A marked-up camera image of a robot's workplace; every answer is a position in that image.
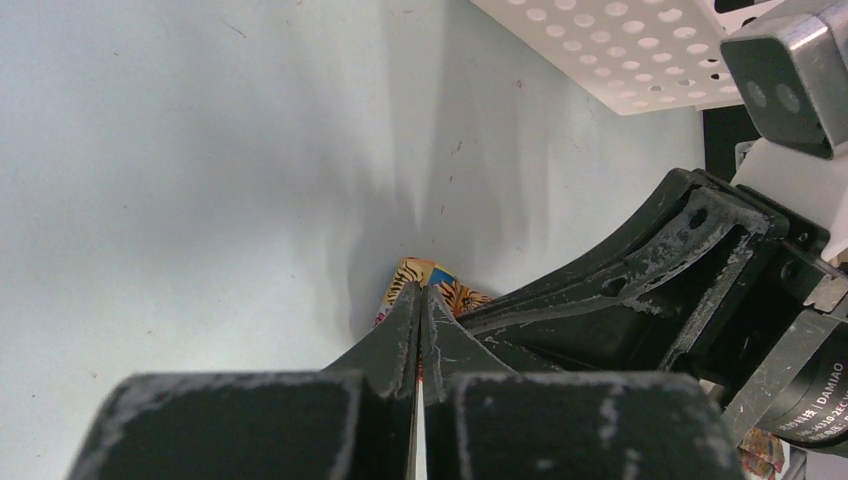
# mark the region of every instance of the white wall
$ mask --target white wall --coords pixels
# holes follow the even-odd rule
[[[821,453],[807,453],[807,478],[810,480],[845,480],[848,459]]]
[[[133,372],[324,366],[403,255],[520,286],[702,150],[465,0],[7,0],[0,478],[62,477]]]

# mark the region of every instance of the white plastic part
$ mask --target white plastic part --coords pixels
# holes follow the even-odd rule
[[[782,0],[472,0],[620,115],[742,103],[718,45]]]
[[[822,258],[848,248],[848,155],[831,161],[757,140],[733,177],[830,231]]]

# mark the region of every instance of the label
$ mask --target label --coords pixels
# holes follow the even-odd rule
[[[790,414],[762,428],[803,443],[821,442],[848,431],[848,382],[843,380],[844,370],[841,361],[829,363],[829,370],[819,373]]]

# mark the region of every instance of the white perforated panel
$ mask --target white perforated panel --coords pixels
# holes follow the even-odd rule
[[[782,0],[472,0],[621,115],[742,103],[719,41]]]

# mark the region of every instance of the tiger print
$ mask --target tiger print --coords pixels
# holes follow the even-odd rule
[[[442,280],[438,285],[439,292],[445,297],[445,303],[450,305],[451,310],[455,308],[456,297],[459,295],[459,284],[456,281],[446,282]]]
[[[394,305],[404,285],[409,282],[421,283],[422,280],[424,280],[424,270],[419,265],[415,262],[410,263],[409,260],[402,261],[395,271],[394,277],[392,277],[388,291],[386,291],[386,303]]]
[[[456,306],[456,315],[462,315],[463,313],[468,313],[475,308],[485,305],[492,301],[492,297],[488,295],[483,295],[480,292],[476,292],[471,290],[468,287],[463,287],[462,292],[459,296],[459,303]]]

